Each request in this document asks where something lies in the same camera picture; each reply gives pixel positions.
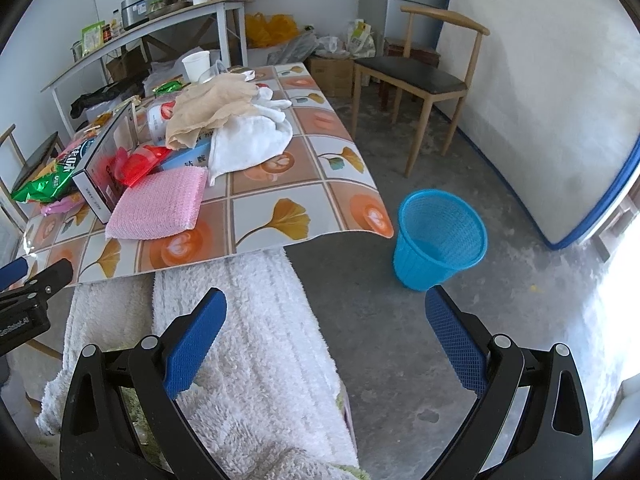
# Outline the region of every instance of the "red plastic bag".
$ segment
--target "red plastic bag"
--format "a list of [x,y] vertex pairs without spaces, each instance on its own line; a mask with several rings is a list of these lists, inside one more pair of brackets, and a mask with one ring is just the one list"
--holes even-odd
[[131,153],[122,167],[122,178],[125,186],[135,184],[145,175],[165,160],[173,150],[164,146],[139,146]]

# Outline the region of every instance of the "blue wastebasket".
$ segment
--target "blue wastebasket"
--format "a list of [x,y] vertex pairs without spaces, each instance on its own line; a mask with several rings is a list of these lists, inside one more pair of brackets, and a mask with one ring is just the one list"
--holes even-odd
[[478,213],[451,193],[411,193],[400,205],[398,220],[394,270],[413,290],[429,290],[473,267],[486,253],[486,229]]

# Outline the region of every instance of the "green snack bag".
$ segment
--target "green snack bag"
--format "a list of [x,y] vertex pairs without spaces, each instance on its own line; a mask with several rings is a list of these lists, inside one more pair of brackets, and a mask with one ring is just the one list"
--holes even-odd
[[182,89],[183,84],[180,81],[168,81],[156,88],[154,88],[153,92],[156,96],[162,94],[170,94],[171,92],[177,92]]
[[73,183],[71,180],[72,173],[94,140],[95,137],[87,139],[70,152],[62,155],[59,160],[56,160],[55,169],[51,173],[25,182],[18,191],[12,193],[11,198],[16,202],[47,204],[65,196]]

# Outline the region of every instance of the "white fluffy towel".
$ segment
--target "white fluffy towel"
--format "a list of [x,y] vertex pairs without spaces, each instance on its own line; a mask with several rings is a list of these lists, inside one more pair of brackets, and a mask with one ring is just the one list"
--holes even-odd
[[231,116],[211,138],[209,185],[216,177],[246,170],[281,155],[293,138],[293,128],[282,110],[291,101],[271,101],[273,90],[260,88],[252,104],[259,115]]
[[132,348],[151,333],[153,282],[152,274],[143,274],[76,287],[66,320],[62,370],[45,386],[36,419],[44,433],[60,432],[66,394],[84,346],[94,343],[103,352]]
[[178,405],[232,480],[354,480],[358,467],[336,399],[340,379],[284,250],[156,273],[154,333],[210,287],[226,321]]

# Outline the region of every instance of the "tissue box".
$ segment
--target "tissue box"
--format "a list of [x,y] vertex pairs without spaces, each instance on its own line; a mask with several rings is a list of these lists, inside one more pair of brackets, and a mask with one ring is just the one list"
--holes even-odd
[[89,150],[82,156],[71,178],[82,196],[106,224],[125,186],[113,176],[112,164],[120,147],[129,153],[138,145],[133,104],[129,103],[101,129]]
[[209,130],[198,136],[196,145],[190,150],[178,150],[169,155],[160,163],[162,171],[181,168],[183,166],[194,166],[206,168],[209,165],[209,151],[211,149],[211,137],[213,131]]

